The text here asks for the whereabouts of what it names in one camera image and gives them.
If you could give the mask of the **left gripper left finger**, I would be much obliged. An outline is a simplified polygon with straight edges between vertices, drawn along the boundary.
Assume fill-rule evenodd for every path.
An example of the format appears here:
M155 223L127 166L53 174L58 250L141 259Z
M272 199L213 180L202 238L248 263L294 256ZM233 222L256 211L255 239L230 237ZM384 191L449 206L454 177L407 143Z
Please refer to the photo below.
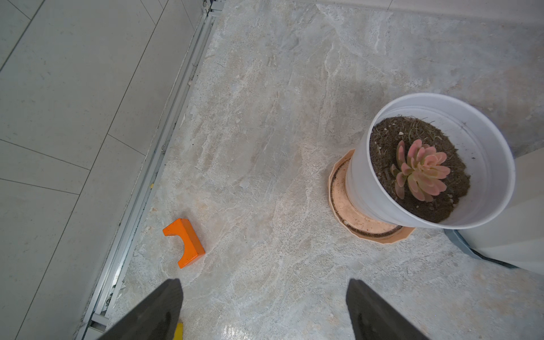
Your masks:
M101 339L173 340L183 300L180 280L167 279L101 336Z

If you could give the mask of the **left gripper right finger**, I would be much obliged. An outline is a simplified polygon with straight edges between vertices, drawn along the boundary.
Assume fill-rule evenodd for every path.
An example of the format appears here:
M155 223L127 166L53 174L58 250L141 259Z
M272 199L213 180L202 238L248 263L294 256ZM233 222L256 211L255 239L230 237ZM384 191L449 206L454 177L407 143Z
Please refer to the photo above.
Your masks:
M346 303L357 340L429 339L362 280L350 279Z

